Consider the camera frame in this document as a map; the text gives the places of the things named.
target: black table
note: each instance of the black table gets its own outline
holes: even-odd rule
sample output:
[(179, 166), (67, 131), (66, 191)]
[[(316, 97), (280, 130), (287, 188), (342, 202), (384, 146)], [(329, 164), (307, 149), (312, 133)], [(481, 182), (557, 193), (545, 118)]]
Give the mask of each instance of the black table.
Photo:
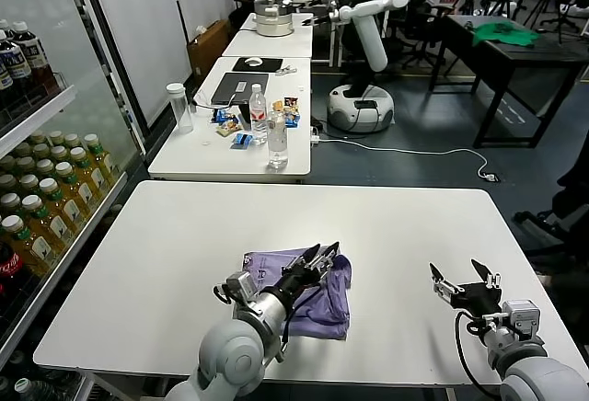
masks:
[[(533, 47), (521, 47), (485, 40), (473, 47), (474, 33), (465, 27), (467, 22), (473, 28), (491, 22), (510, 22), (517, 29), (525, 27), (502, 17), (447, 16), (440, 20), (442, 45), (433, 68), (430, 92), (436, 85), (472, 85), (474, 94), (483, 81), (495, 92), (492, 102), (473, 146), (485, 143), (527, 144), (535, 147), (554, 118), (562, 101), (569, 95), (576, 78), (589, 63), (589, 55), (567, 50), (555, 40), (545, 36), (534, 42)], [(443, 63), (445, 49), (450, 50), (475, 74), (473, 83), (440, 83), (437, 78)], [(487, 137), (497, 108), (505, 93), (509, 93), (539, 119), (536, 132), (531, 137)]]

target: white tabletop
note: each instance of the white tabletop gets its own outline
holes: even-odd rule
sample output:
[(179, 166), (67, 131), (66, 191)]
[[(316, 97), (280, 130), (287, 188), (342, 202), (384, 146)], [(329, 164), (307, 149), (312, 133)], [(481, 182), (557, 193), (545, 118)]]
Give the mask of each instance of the white tabletop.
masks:
[(313, 54), (313, 27), (303, 26), (302, 21), (312, 16), (310, 13), (293, 13), (294, 32), (287, 36), (261, 36), (256, 31), (242, 29), (225, 49), (223, 56), (310, 58)]
[[(504, 299), (541, 309), (549, 355), (589, 371), (489, 195), (385, 189), (146, 181), (137, 187), (34, 354), (43, 366), (188, 375), (207, 330), (231, 316), (212, 293), (243, 254), (341, 241), (352, 263), (344, 341), (291, 338), (266, 377), (343, 384), (469, 384), (456, 311), (433, 293), (428, 263), (478, 281), (471, 258), (502, 274)], [(463, 334), (472, 372), (500, 380)]]
[[(237, 58), (219, 58), (202, 84), (204, 98), (210, 99)], [(298, 128), (288, 130), (288, 165), (281, 171), (268, 168), (268, 145), (250, 145), (246, 150), (230, 149), (235, 135), (222, 137), (211, 123), (213, 111), (197, 108), (192, 114), (194, 131), (169, 135), (149, 166), (152, 178), (231, 182), (294, 182), (311, 170), (311, 63), (306, 58), (284, 59), (283, 66), (297, 69), (294, 74), (270, 74), (266, 87), (269, 103), (284, 97), (298, 97), (301, 119)], [(239, 108), (230, 111), (239, 114)]]

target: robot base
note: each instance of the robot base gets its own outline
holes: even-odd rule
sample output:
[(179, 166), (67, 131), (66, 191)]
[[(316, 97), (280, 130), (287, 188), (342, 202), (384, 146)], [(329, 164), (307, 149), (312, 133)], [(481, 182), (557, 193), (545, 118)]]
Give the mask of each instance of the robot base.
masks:
[(345, 97), (350, 86), (329, 93), (328, 122), (344, 132), (380, 132), (394, 123), (395, 103), (379, 86), (368, 86), (363, 97)]

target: cardboard box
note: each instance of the cardboard box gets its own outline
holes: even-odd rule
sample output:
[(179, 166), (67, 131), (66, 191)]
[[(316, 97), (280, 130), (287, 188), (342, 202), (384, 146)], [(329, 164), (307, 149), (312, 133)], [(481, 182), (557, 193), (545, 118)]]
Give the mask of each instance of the cardboard box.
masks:
[(197, 84), (201, 84), (213, 68), (230, 41), (228, 20), (213, 23), (202, 35), (187, 45), (192, 74)]

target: green cloth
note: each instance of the green cloth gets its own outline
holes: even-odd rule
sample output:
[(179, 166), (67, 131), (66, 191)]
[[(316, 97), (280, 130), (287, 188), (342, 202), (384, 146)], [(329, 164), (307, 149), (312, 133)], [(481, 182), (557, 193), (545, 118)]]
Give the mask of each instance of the green cloth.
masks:
[(473, 32), (475, 34), (472, 40), (473, 47), (482, 40), (531, 47), (540, 36), (532, 30), (517, 29), (510, 22), (491, 22), (475, 28)]

